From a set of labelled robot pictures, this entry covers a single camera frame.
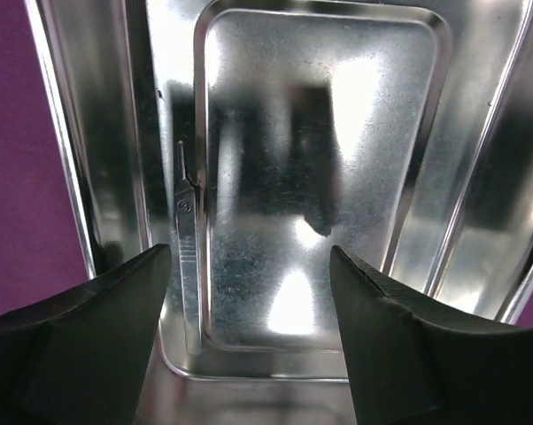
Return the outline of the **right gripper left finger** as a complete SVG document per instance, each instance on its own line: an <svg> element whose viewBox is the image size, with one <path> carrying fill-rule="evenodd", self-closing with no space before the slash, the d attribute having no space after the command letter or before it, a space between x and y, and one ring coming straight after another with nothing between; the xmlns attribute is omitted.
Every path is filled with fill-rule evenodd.
<svg viewBox="0 0 533 425"><path fill-rule="evenodd" d="M0 424L131 424L171 273L156 244L0 316Z"/></svg>

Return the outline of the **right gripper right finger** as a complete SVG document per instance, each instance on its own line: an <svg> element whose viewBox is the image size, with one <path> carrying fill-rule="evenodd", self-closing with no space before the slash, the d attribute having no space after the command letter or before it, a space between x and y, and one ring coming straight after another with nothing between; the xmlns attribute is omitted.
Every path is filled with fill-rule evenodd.
<svg viewBox="0 0 533 425"><path fill-rule="evenodd" d="M533 328L464 313L334 246L330 286L360 424L533 424Z"/></svg>

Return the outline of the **purple surgical wrap cloth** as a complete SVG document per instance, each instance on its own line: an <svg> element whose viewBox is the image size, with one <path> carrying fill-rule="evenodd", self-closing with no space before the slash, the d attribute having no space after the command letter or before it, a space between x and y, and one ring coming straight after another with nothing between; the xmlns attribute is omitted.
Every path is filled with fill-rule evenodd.
<svg viewBox="0 0 533 425"><path fill-rule="evenodd" d="M0 314L95 277L81 251L27 2L0 1Z"/></svg>

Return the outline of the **steel instrument tray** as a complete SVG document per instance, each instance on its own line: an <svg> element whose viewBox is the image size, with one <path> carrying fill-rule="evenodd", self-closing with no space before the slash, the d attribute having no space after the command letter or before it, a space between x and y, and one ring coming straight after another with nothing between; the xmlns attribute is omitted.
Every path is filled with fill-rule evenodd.
<svg viewBox="0 0 533 425"><path fill-rule="evenodd" d="M172 272L138 424L352 424L334 245L468 313L533 294L533 1L29 1L89 276ZM197 186L186 350L175 144Z"/></svg>

